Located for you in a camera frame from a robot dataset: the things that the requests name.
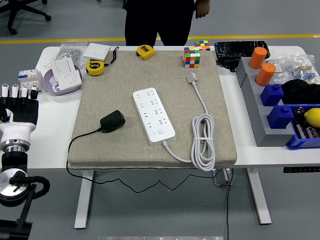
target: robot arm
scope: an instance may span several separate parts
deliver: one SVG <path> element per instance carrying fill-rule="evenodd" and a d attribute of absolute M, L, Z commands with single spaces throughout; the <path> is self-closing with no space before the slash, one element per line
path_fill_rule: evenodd
<path fill-rule="evenodd" d="M 23 202 L 25 204 L 18 222 L 0 220 L 0 236 L 4 233 L 8 236 L 4 239 L 27 240 L 32 223 L 26 223 L 25 220 L 31 201 L 45 195 L 50 189 L 46 178 L 30 177 L 27 174 L 30 134 L 36 129 L 38 121 L 38 88 L 33 86 L 29 90 L 27 86 L 23 86 L 20 97 L 19 86 L 16 84 L 11 88 L 11 96 L 7 84 L 3 84 L 1 90 L 0 148 L 4 153 L 1 158 L 0 204 L 6 207 L 16 207 Z M 43 184 L 42 190 L 36 192 L 37 185 L 34 183 Z"/>

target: black pants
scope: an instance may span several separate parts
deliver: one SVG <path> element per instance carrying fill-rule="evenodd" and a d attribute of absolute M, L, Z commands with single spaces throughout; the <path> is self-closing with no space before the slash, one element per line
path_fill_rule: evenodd
<path fill-rule="evenodd" d="M 165 46 L 186 44 L 194 0 L 128 0 L 125 9 L 127 46 L 154 46 L 157 33 Z"/>

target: gray floor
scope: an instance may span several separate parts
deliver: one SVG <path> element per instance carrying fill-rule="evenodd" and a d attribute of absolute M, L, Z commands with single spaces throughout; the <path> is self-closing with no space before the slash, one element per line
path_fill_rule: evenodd
<path fill-rule="evenodd" d="M 221 1 L 211 0 L 208 16 L 194 20 L 190 36 L 320 34 L 320 2 Z M 0 14 L 0 83 L 18 83 L 19 70 L 36 66 L 42 50 L 59 46 L 52 39 L 124 37 L 126 12 L 121 0 L 48 0 L 31 6 L 52 16 L 19 12 L 7 30 L 8 14 Z M 47 43 L 4 44 L 3 41 L 51 40 Z M 209 39 L 214 42 L 226 39 Z M 269 46 L 300 46 L 314 55 L 320 69 L 319 38 L 263 38 Z M 124 45 L 124 41 L 102 42 Z M 170 187 L 189 173 L 205 176 L 198 170 L 112 170 L 98 172 L 96 180 L 122 179 L 142 190 L 158 179 Z M 157 185 L 136 194 L 119 182 L 94 185 L 88 225 L 74 230 L 81 180 L 64 170 L 29 171 L 48 178 L 50 192 L 34 200 L 28 215 L 33 222 L 31 240 L 96 240 L 99 236 L 224 236 L 227 234 L 227 187 L 215 187 L 211 179 L 190 177 L 175 191 Z M 234 186 L 229 195 L 230 239 L 299 240 L 319 239 L 320 186 L 318 173 L 284 174 L 282 168 L 259 170 L 272 224 L 260 226 L 245 169 L 235 169 Z M 22 206 L 0 205 L 0 219 L 15 220 Z"/>

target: robot finger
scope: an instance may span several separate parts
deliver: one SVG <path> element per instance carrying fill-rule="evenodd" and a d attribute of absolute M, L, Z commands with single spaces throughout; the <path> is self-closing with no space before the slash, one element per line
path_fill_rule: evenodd
<path fill-rule="evenodd" d="M 38 97 L 38 86 L 37 85 L 33 85 L 30 91 L 30 98 L 31 99 L 37 99 Z"/>
<path fill-rule="evenodd" d="M 26 99 L 28 98 L 29 89 L 26 85 L 23 85 L 21 88 L 21 102 L 22 105 L 26 104 Z"/>
<path fill-rule="evenodd" d="M 9 97 L 9 85 L 6 83 L 2 84 L 1 96 L 2 96 L 2 103 L 6 105 Z"/>
<path fill-rule="evenodd" d="M 16 106 L 19 97 L 19 86 L 14 84 L 11 89 L 12 105 Z"/>
<path fill-rule="evenodd" d="M 15 98 L 15 99 L 19 97 L 19 86 L 17 84 L 14 84 L 12 86 L 11 96 L 12 98 Z"/>
<path fill-rule="evenodd" d="M 4 97 L 4 98 L 7 98 L 9 97 L 9 85 L 8 84 L 2 84 L 2 93 L 1 93 L 1 96 Z"/>

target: white table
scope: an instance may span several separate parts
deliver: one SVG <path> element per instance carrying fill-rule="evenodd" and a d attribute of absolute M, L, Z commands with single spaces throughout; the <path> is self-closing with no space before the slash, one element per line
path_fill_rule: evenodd
<path fill-rule="evenodd" d="M 48 68 L 44 67 L 58 51 L 59 47 L 47 47 L 43 50 L 36 68 L 44 75 Z M 121 46 L 119 50 L 135 51 L 136 47 Z M 183 50 L 182 46 L 156 46 L 156 51 Z M 305 54 L 298 46 L 269 46 L 270 59 L 288 54 Z M 233 137 L 237 151 L 235 168 L 247 168 L 250 184 L 255 199 L 261 224 L 270 224 L 271 219 L 263 194 L 257 167 L 298 167 L 319 166 L 319 149 L 300 149 L 290 151 L 284 147 L 257 147 L 246 104 L 239 87 L 237 76 L 228 69 L 218 66 L 218 72 L 229 113 Z M 57 96 L 43 91 L 39 94 L 39 119 L 36 130 L 31 134 L 31 148 L 28 153 L 29 169 L 64 169 L 75 125 L 82 89 Z M 82 172 L 92 177 L 92 172 Z M 80 212 L 81 220 L 77 228 L 85 228 L 89 207 L 91 183 L 82 181 L 78 210 L 81 204 L 87 208 Z"/>

